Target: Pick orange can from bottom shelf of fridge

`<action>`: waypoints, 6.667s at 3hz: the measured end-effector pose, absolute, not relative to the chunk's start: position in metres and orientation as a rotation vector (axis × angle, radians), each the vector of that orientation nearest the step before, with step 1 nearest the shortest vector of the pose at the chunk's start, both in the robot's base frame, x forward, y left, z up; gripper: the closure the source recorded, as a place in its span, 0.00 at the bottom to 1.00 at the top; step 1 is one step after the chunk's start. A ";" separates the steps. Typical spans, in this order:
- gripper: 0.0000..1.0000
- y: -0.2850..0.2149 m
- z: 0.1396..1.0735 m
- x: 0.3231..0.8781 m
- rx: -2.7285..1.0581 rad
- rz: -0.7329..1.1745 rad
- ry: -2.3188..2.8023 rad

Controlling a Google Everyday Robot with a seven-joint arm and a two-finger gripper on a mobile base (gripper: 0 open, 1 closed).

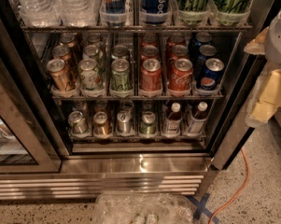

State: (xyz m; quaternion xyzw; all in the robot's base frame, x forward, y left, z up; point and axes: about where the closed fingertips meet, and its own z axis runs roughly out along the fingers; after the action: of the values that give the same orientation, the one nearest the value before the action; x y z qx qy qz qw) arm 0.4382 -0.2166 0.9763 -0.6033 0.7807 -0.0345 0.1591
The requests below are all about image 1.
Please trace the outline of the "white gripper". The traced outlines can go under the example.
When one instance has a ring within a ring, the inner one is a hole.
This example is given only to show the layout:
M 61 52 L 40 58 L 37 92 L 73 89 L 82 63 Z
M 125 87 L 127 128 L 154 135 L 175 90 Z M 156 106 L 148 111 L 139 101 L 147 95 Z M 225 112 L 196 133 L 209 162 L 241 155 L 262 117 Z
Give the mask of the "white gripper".
M 263 29 L 244 47 L 244 52 L 264 55 L 264 42 L 269 28 Z M 281 65 L 267 62 L 252 90 L 248 102 L 245 122 L 248 127 L 257 128 L 266 124 L 281 107 Z

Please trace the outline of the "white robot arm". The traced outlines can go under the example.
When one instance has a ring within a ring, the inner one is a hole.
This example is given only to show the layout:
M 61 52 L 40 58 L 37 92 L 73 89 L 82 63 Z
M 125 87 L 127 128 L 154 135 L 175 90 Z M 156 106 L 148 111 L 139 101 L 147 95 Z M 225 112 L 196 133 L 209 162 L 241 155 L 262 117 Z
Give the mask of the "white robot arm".
M 281 10 L 245 47 L 244 52 L 264 55 L 267 71 L 259 75 L 246 111 L 246 125 L 257 128 L 281 107 Z

